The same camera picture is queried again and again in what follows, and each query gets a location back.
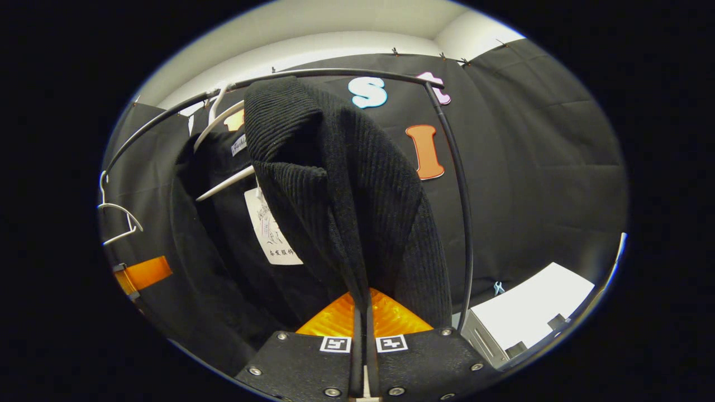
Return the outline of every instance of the clip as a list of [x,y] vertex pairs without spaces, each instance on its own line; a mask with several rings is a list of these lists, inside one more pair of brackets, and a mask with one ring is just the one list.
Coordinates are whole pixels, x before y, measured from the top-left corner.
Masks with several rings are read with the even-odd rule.
[[499,293],[504,293],[504,288],[501,286],[501,282],[494,283],[494,296]]

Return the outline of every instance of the white plastic hanger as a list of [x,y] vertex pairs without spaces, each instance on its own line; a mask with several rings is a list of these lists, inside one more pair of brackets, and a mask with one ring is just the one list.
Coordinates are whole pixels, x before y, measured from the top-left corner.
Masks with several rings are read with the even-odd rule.
[[206,200],[208,197],[211,197],[212,195],[216,194],[217,192],[223,190],[224,188],[239,182],[246,177],[249,177],[250,175],[253,175],[255,173],[255,170],[253,170],[253,166],[249,166],[240,172],[236,173],[235,175],[227,178],[226,180],[222,181],[216,187],[212,188],[209,191],[206,191],[204,194],[201,195],[201,197],[198,197],[196,201],[203,201]]
[[[222,94],[225,92],[226,86],[223,86],[221,89],[221,92],[219,92],[219,97],[216,99],[216,102],[211,106],[211,110],[209,111],[209,125],[206,126],[204,131],[199,135],[199,137],[196,139],[196,142],[194,143],[194,152],[196,152],[197,149],[199,149],[199,145],[201,144],[201,141],[204,140],[204,138],[209,134],[209,131],[211,131],[214,127],[216,127],[220,122],[223,122],[226,120],[228,117],[233,115],[236,111],[241,110],[243,108],[243,101],[238,102],[234,104],[233,106],[229,107],[226,109],[223,113],[221,113],[218,117],[215,116],[215,107],[218,105],[218,103],[221,101]],[[236,173],[235,175],[227,178],[226,180],[222,181],[216,187],[213,187],[211,190],[205,192],[202,194],[200,197],[196,199],[196,201],[203,201],[206,200],[208,197],[211,197],[212,195],[216,194],[217,192],[223,190],[226,187],[229,187],[230,185],[239,182],[240,180],[243,180],[246,177],[249,177],[250,175],[253,175],[255,173],[255,170],[253,170],[253,166],[249,166],[240,172]]]
[[243,108],[243,101],[241,101],[226,109],[223,113],[216,117],[216,108],[218,108],[221,99],[223,99],[223,96],[226,94],[226,87],[228,87],[228,84],[221,84],[221,91],[219,92],[219,96],[218,98],[216,98],[216,102],[214,102],[214,104],[211,106],[211,110],[209,110],[209,125],[206,126],[204,131],[196,139],[196,142],[194,143],[194,152],[199,149],[199,145],[201,145],[206,136],[214,127],[216,127],[220,122],[226,120],[226,118],[230,117],[237,110]]
[[120,205],[112,204],[112,203],[105,201],[105,199],[104,199],[104,184],[103,184],[105,177],[107,178],[107,182],[109,182],[109,176],[107,176],[106,170],[102,172],[101,176],[99,176],[99,189],[102,191],[102,203],[97,205],[97,209],[101,210],[104,208],[116,208],[116,209],[124,212],[125,214],[127,214],[127,223],[129,223],[129,231],[124,232],[121,235],[115,236],[115,237],[103,242],[102,245],[108,245],[109,243],[114,242],[115,240],[121,239],[122,237],[125,237],[128,235],[131,235],[132,233],[137,231],[137,228],[139,228],[140,231],[144,232],[144,228],[142,227],[142,224],[139,223],[139,221],[132,215],[131,212],[127,211],[124,207],[122,207]]

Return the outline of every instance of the hook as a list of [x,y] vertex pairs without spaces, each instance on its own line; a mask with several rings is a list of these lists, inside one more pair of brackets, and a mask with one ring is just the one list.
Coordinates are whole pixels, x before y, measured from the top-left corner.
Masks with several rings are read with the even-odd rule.
[[211,109],[209,109],[209,123],[216,120],[216,109],[218,109],[219,103],[221,103],[224,95],[226,95],[226,90],[228,89],[229,83],[226,81],[221,81],[217,85],[221,88],[221,90],[219,91],[219,96],[216,98],[216,101],[211,106]]
[[104,178],[107,178],[107,183],[109,183],[109,175],[107,174],[107,171],[104,170],[102,171],[102,174],[99,176],[99,190],[102,191],[102,204],[104,204],[104,185],[102,184],[102,180]]

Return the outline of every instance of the metal hanger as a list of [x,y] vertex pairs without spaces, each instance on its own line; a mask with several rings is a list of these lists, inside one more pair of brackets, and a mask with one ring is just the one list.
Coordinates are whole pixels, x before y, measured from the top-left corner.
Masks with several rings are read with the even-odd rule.
[[144,232],[144,228],[142,227],[142,224],[139,223],[139,221],[132,215],[131,212],[127,211],[127,209],[124,208],[124,207],[122,207],[121,205],[112,204],[112,203],[110,203],[110,202],[107,202],[107,201],[104,199],[104,185],[103,185],[102,183],[103,183],[103,181],[105,181],[105,178],[106,178],[106,181],[107,181],[107,183],[108,183],[108,182],[109,182],[109,176],[107,176],[107,171],[106,171],[106,170],[102,172],[102,175],[101,175],[101,176],[99,176],[99,189],[102,191],[102,203],[99,204],[99,205],[97,205],[97,209],[98,209],[98,210],[102,210],[102,209],[104,209],[104,208],[116,208],[116,209],[118,209],[118,210],[124,212],[125,214],[127,214],[127,223],[129,223],[129,231],[128,231],[128,232],[124,232],[124,233],[122,233],[121,235],[112,237],[111,239],[109,239],[109,240],[103,242],[102,245],[108,245],[108,244],[114,242],[115,240],[121,239],[122,237],[125,237],[125,236],[128,236],[128,235],[131,235],[132,233],[134,233],[134,232],[137,231],[137,228],[139,228],[139,231]]

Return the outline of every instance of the orange plastic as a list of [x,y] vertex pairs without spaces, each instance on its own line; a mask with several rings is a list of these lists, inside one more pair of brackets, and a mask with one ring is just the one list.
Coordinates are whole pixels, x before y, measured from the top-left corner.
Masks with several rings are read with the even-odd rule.
[[130,295],[154,285],[171,274],[172,270],[169,268],[166,257],[161,256],[117,271],[114,273],[114,277],[119,281],[122,290]]
[[[370,289],[373,297],[375,337],[393,336],[431,330],[432,327],[405,306],[379,290]],[[320,311],[296,333],[316,336],[352,336],[355,303],[349,293]]]
[[241,128],[244,123],[244,112],[245,109],[241,109],[238,112],[235,112],[234,114],[230,115],[229,117],[226,117],[226,120],[224,120],[224,124],[228,126],[229,131],[238,131],[238,129]]

